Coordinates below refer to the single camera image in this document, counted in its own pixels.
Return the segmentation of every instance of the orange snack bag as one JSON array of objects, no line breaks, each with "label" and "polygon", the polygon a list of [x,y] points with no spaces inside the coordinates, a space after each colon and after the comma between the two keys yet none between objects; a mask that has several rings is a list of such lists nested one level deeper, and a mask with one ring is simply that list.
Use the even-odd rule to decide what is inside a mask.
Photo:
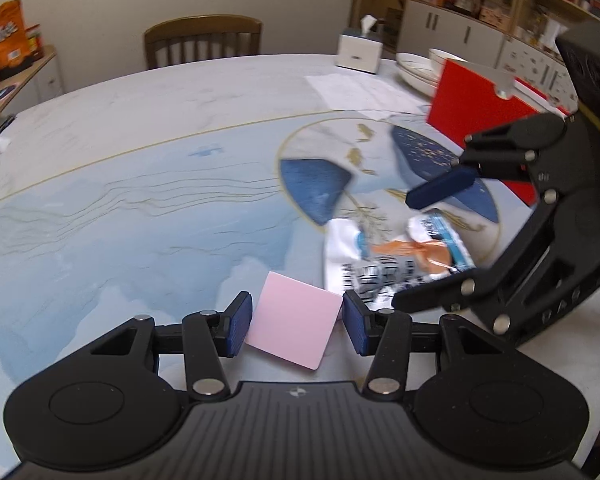
[{"label": "orange snack bag", "polygon": [[28,68],[32,61],[20,0],[5,2],[0,6],[0,79]]}]

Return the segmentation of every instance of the blue fish pattern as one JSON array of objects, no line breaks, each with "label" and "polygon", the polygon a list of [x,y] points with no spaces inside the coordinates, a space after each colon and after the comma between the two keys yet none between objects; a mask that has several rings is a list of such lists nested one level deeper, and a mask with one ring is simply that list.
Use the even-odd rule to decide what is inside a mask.
[{"label": "blue fish pattern", "polygon": [[[434,140],[421,134],[394,126],[392,137],[398,156],[400,175],[410,189],[428,182],[449,170],[456,156]],[[498,223],[498,209],[491,193],[481,180],[469,189],[456,193],[444,202],[478,213],[491,222]]]},{"label": "blue fish pattern", "polygon": [[319,226],[333,217],[352,174],[323,158],[283,158],[280,176],[298,207]]}]

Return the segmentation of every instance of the cabinet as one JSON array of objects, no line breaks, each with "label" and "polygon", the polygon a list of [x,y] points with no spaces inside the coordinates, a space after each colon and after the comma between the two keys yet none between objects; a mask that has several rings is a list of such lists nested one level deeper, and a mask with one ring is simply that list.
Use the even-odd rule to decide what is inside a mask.
[{"label": "cabinet", "polygon": [[30,68],[0,81],[0,90],[15,86],[16,89],[0,101],[3,114],[18,114],[27,108],[49,101],[64,93],[56,50],[45,46],[45,57]]},{"label": "cabinet", "polygon": [[43,66],[34,76],[33,81],[38,89],[41,103],[62,95],[64,91],[62,90],[62,83],[60,81],[58,58],[51,59]]},{"label": "cabinet", "polygon": [[505,42],[497,68],[528,82],[555,105],[568,111],[578,107],[578,97],[566,67],[522,41],[510,38]]},{"label": "cabinet", "polygon": [[19,114],[20,112],[31,108],[40,103],[40,96],[38,95],[38,89],[33,84],[25,84],[20,88],[18,93],[13,96],[13,99],[9,101],[3,110],[3,115]]},{"label": "cabinet", "polygon": [[409,1],[402,19],[398,52],[428,57],[430,48],[467,61],[495,66],[504,34],[455,12]]}]

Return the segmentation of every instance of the blue table pattern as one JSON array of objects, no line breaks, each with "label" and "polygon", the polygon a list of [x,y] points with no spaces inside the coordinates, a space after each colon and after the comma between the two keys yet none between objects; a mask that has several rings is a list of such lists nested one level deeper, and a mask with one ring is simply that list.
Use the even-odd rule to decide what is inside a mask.
[{"label": "blue table pattern", "polygon": [[[326,221],[401,234],[406,191],[457,153],[422,117],[330,112],[164,142],[0,200],[0,428],[15,385],[133,314],[179,322],[240,290],[256,304],[269,270],[321,286]],[[524,220],[498,211],[526,206],[475,187],[438,207],[488,264]],[[0,468],[16,462],[1,430]]]}]

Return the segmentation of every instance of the white paper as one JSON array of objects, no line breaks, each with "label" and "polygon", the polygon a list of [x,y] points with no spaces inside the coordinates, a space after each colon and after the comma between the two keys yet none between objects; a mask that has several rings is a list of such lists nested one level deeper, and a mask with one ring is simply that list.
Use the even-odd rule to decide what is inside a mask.
[{"label": "white paper", "polygon": [[362,37],[366,38],[369,35],[371,27],[376,23],[376,19],[370,14],[366,15],[360,20],[360,29],[362,30]]},{"label": "white paper", "polygon": [[331,110],[359,111],[376,121],[395,114],[419,114],[424,102],[372,75],[329,74],[306,79]]},{"label": "white paper", "polygon": [[369,92],[351,76],[341,74],[305,76],[331,110],[381,110]]},{"label": "white paper", "polygon": [[381,108],[377,109],[401,114],[420,113],[418,109],[418,106],[421,104],[420,100],[416,101],[416,99],[412,98],[404,90],[396,88],[386,81],[371,75],[361,74],[352,77],[381,105]]}]

